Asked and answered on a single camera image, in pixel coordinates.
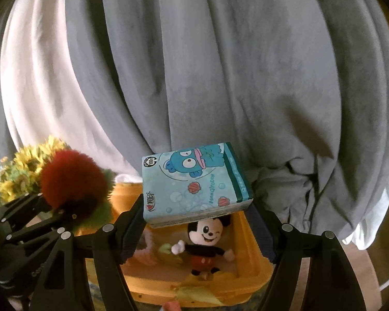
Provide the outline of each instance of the red shorts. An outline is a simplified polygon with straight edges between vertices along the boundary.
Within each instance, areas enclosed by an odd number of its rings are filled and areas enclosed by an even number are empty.
[[[194,270],[210,271],[215,266],[215,258],[192,255],[191,264]]]

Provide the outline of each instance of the mickey mouse plush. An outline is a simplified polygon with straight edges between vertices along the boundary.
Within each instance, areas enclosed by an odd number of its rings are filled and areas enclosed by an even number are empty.
[[[227,261],[235,259],[232,249],[225,251],[215,247],[222,237],[223,228],[231,223],[230,219],[230,215],[225,215],[189,223],[187,233],[194,244],[185,244],[183,240],[180,240],[172,246],[172,253],[177,255],[183,251],[188,252],[191,255],[192,274],[195,276],[199,276],[201,272],[214,274],[220,271],[214,266],[216,255],[223,256]]]

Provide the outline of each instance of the plush toy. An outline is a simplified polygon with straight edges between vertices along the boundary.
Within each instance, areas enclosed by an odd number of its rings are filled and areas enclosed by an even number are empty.
[[[202,272],[214,274],[220,271],[214,264],[216,255],[223,256],[227,261],[235,259],[232,249],[225,251],[215,246],[222,237],[223,228],[229,226],[230,222],[230,215],[226,215],[189,223],[187,232],[193,244],[185,244],[180,240],[172,246],[172,253],[177,255],[186,251],[191,255],[194,276]]]
[[[76,226],[99,228],[112,220],[109,177],[89,156],[58,150],[42,169],[40,190],[52,209],[72,216]]]
[[[150,228],[145,228],[138,241],[133,257],[140,263],[148,266],[157,264],[157,257],[154,250],[154,240]]]

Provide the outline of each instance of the white fabric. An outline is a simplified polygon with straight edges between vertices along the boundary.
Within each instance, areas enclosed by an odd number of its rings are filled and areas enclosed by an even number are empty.
[[[111,143],[76,80],[65,0],[16,0],[0,58],[3,105],[17,148],[53,135],[103,168],[139,176]]]

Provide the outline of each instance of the mickey mouse ear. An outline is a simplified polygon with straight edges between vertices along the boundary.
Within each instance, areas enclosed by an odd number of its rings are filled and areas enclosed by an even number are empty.
[[[222,226],[224,226],[224,227],[227,227],[231,224],[231,216],[230,215],[220,216],[219,220],[221,220]]]

